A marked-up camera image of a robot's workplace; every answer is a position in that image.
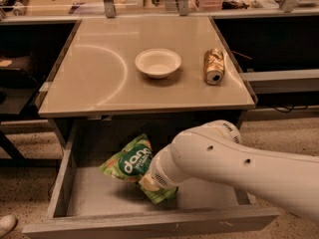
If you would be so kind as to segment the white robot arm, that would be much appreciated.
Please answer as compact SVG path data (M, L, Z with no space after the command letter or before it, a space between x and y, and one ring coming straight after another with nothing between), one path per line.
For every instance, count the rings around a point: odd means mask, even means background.
M245 146L226 120L180 132L155 155L150 174L163 189L191 178L230 185L319 222L319 157Z

